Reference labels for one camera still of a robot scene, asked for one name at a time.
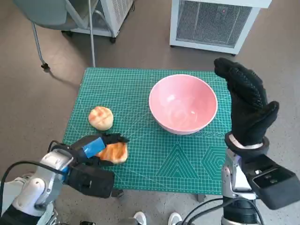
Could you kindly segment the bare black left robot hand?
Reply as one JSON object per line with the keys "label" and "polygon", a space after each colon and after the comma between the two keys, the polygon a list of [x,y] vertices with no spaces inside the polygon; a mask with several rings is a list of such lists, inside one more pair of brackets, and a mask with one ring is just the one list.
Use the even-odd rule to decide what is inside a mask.
{"label": "bare black left robot hand", "polygon": [[129,140],[119,133],[87,135],[70,145],[79,159],[94,165],[124,163],[128,158]]}

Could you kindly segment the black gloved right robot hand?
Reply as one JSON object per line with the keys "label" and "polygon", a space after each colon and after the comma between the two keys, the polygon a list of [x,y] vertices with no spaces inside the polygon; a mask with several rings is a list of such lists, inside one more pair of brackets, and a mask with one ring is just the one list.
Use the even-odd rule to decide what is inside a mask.
{"label": "black gloved right robot hand", "polygon": [[214,66],[231,95],[233,137],[245,147],[261,144],[277,118],[279,102],[268,102],[263,81],[253,70],[226,58],[215,59]]}

